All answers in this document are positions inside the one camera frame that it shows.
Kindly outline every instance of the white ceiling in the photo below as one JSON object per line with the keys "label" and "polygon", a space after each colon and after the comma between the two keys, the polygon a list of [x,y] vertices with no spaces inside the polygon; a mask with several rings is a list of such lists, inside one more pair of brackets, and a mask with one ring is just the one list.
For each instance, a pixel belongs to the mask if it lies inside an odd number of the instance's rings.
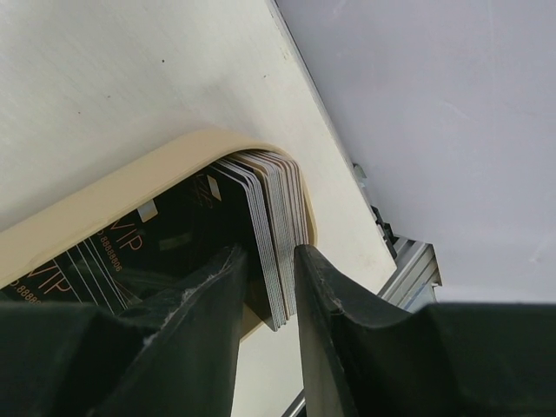
{"label": "white ceiling", "polygon": [[394,231],[445,299],[556,301],[556,3],[278,0]]}

